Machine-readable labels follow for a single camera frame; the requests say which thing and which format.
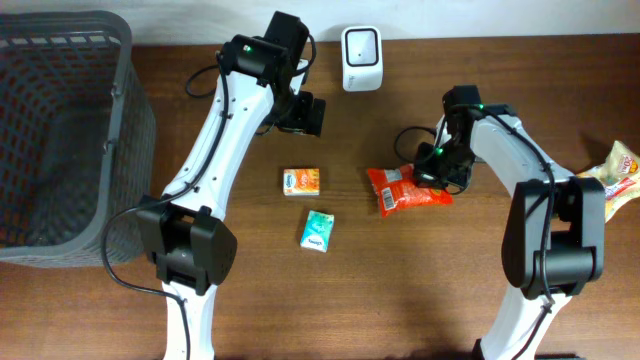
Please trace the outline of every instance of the white wall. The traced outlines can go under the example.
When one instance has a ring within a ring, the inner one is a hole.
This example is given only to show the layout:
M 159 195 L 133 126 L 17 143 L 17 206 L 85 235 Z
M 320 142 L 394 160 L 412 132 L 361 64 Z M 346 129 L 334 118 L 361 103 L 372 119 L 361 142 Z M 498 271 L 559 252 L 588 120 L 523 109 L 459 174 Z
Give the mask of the white wall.
M 274 10 L 302 18 L 319 41 L 347 25 L 383 39 L 640 32 L 640 0 L 2 0 L 2 12 L 109 10 L 138 44 L 223 43 L 262 35 Z

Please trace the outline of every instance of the gray plastic bin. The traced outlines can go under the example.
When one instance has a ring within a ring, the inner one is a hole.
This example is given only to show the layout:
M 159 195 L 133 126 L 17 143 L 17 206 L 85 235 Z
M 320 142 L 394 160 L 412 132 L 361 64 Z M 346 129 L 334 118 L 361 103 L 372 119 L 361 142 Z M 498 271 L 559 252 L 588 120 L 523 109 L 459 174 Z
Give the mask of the gray plastic bin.
M 100 265 L 106 221 L 149 191 L 155 119 L 130 55 L 109 12 L 0 15 L 0 261 Z M 108 244 L 138 256 L 135 222 Z

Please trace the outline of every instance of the teal packet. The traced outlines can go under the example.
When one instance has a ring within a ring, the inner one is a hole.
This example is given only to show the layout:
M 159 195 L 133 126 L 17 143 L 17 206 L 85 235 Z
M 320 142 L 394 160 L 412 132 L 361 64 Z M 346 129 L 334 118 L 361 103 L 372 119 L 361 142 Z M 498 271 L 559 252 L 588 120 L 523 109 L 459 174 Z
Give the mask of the teal packet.
M 329 236 L 333 230 L 333 215 L 309 211 L 307 225 L 304 227 L 300 246 L 307 249 L 327 252 Z

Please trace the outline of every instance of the red snack package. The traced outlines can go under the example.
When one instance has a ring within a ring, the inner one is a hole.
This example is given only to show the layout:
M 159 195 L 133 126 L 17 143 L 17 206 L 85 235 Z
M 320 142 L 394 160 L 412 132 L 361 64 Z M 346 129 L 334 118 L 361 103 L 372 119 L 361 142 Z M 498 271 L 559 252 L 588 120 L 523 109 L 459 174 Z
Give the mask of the red snack package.
M 450 205 L 453 197 L 446 191 L 419 188 L 413 180 L 413 165 L 396 170 L 368 169 L 373 190 L 378 195 L 382 217 L 398 210 L 423 205 Z

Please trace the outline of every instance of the table surface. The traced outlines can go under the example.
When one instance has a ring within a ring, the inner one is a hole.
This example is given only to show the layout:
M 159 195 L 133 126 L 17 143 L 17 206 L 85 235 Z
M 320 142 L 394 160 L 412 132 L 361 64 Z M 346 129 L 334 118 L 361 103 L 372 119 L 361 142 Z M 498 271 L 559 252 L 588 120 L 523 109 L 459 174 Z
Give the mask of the table surface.
M 184 82 L 217 49 L 133 51 L 157 119 L 154 195 L 211 105 L 187 97 Z M 532 138 L 571 171 L 602 163 L 614 140 L 640 151 L 640 35 L 385 41 L 383 50 L 382 87 L 345 93 L 340 45 L 318 44 L 305 90 L 327 101 L 322 137 L 275 131 L 250 144 L 225 220 L 239 246 L 216 298 L 220 358 L 434 359 L 469 351 L 487 332 L 507 283 L 500 247 L 510 199 L 497 177 L 478 165 L 452 206 L 381 219 L 366 176 L 401 165 L 396 133 L 434 126 L 453 85 L 477 84 L 485 102 L 514 105 Z M 195 87 L 214 80 L 205 75 Z M 421 139 L 407 136 L 402 151 Z M 282 170 L 299 166 L 320 168 L 319 197 L 282 195 Z M 335 215 L 326 254 L 299 247 L 310 209 Z M 640 201 L 630 202 L 607 224 L 602 278 L 562 310 L 538 353 L 637 358 L 639 214 Z M 143 258 L 116 270 L 160 285 Z M 165 308 L 101 268 L 0 264 L 0 358 L 162 358 Z

